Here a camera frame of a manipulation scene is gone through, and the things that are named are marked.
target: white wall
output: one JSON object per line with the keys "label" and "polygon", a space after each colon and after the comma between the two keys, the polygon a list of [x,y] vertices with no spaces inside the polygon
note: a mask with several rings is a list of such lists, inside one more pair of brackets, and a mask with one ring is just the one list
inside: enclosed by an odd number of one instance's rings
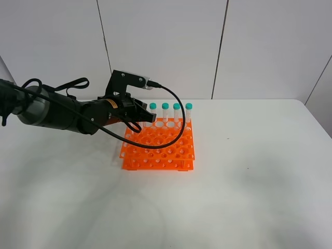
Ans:
{"label": "white wall", "polygon": [[332,62],[329,61],[306,107],[332,137]]}
{"label": "white wall", "polygon": [[[181,98],[210,99],[226,0],[99,0],[112,69],[151,77]],[[172,98],[131,90],[138,98]]]}
{"label": "white wall", "polygon": [[14,81],[1,56],[0,56],[0,79],[5,79],[11,82]]}
{"label": "white wall", "polygon": [[230,0],[214,99],[305,102],[332,53],[331,0]]}
{"label": "white wall", "polygon": [[90,87],[71,93],[104,94],[110,69],[96,1],[3,1],[0,34],[0,54],[19,86],[30,78],[59,86],[87,77]]}

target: orange test tube rack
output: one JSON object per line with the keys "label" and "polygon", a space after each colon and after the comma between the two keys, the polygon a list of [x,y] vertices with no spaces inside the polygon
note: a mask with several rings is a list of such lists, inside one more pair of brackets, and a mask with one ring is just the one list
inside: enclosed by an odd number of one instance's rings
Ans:
{"label": "orange test tube rack", "polygon": [[[146,145],[162,145],[174,140],[178,135],[182,118],[175,124],[173,118],[168,122],[157,118],[150,127],[144,127],[140,133],[126,129],[125,138]],[[181,138],[173,145],[163,149],[144,149],[123,142],[120,158],[123,158],[122,168],[125,170],[193,170],[195,153],[191,121]]]}

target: green cap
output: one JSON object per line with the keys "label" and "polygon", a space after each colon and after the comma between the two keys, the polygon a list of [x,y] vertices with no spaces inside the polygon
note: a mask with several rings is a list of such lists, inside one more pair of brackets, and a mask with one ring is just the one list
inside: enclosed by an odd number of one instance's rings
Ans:
{"label": "green cap", "polygon": [[180,109],[180,104],[179,104],[179,103],[175,103],[175,104],[173,105],[173,109],[174,109],[174,110],[179,110],[179,109]]}
{"label": "green cap", "polygon": [[192,104],[191,103],[187,103],[186,104],[186,109],[187,110],[191,110],[192,109]]}
{"label": "green cap", "polygon": [[150,103],[150,109],[151,109],[151,110],[154,110],[154,109],[156,109],[156,108],[157,108],[156,103]]}
{"label": "green cap", "polygon": [[161,108],[163,108],[164,110],[168,109],[168,103],[162,103]]}

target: robotic arm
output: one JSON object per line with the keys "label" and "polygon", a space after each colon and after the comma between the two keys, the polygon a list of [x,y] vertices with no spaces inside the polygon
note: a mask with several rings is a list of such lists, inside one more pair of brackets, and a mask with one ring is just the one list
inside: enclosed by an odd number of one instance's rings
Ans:
{"label": "robotic arm", "polygon": [[[38,86],[27,87],[32,82]],[[80,102],[76,97],[56,93],[69,88],[84,89],[89,85],[86,78],[80,78],[57,88],[43,85],[39,79],[31,79],[22,87],[12,82],[0,79],[0,116],[2,126],[6,125],[7,117],[15,114],[27,125],[47,127],[60,130],[70,130],[82,134],[93,135],[98,129],[129,144],[142,148],[165,148],[175,143],[182,135],[185,126],[184,108],[179,98],[166,87],[151,81],[147,77],[114,70],[108,82],[105,95],[97,100]],[[146,110],[147,104],[131,97],[126,92],[127,86],[143,89],[163,88],[170,92],[180,103],[183,124],[179,135],[164,145],[149,146],[139,144],[104,128],[116,122],[124,122],[132,131],[141,132],[138,122],[154,122],[156,114]]]}

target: white table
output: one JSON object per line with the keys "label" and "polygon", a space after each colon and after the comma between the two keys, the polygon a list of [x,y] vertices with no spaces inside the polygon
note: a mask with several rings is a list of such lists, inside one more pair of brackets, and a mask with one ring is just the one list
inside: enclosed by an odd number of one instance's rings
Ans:
{"label": "white table", "polygon": [[121,142],[101,131],[11,116],[0,129],[0,248],[332,248],[332,140],[304,105],[190,102],[189,172],[124,171]]}

